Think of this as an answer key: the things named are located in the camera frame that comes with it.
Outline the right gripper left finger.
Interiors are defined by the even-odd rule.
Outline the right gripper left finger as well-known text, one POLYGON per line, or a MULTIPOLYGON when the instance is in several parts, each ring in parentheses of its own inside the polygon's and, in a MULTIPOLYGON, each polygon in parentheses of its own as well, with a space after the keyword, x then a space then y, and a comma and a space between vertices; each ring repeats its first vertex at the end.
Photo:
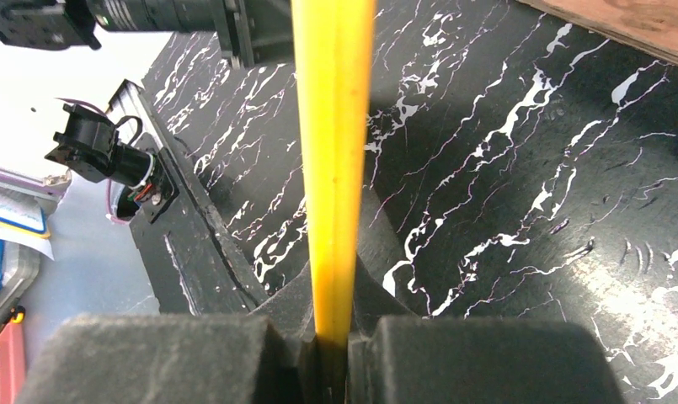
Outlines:
POLYGON ((247 315, 77 316, 30 366, 19 403, 314 403, 298 338, 247 315))

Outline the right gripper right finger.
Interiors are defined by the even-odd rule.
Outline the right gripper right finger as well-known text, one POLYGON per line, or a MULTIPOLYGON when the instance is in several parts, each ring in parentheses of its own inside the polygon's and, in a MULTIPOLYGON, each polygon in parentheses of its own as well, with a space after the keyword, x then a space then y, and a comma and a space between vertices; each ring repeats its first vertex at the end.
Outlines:
POLYGON ((350 403, 622 403, 602 347, 573 323, 386 316, 350 343, 350 403))

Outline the yellow framed whiteboard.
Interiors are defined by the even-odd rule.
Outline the yellow framed whiteboard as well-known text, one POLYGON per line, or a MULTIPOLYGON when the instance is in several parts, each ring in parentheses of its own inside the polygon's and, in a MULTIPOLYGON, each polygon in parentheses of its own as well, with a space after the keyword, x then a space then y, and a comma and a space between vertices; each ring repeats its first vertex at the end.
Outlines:
POLYGON ((316 334, 350 333, 376 2, 291 2, 316 334))

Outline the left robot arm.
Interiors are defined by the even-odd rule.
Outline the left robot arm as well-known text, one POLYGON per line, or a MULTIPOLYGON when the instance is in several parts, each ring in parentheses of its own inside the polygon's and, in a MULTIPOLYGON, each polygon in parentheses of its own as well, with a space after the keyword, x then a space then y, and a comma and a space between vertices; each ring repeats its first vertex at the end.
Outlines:
MULTIPOLYGON (((43 51, 73 46, 98 50, 97 26, 109 32, 213 33, 222 59, 231 67, 281 64, 293 58, 291 4, 288 1, 0 1, 0 42, 43 51)), ((46 159, 98 183, 125 186, 128 200, 165 204, 177 188, 155 151, 120 139, 125 116, 114 123, 89 104, 66 100, 67 128, 55 133, 57 147, 46 159)))

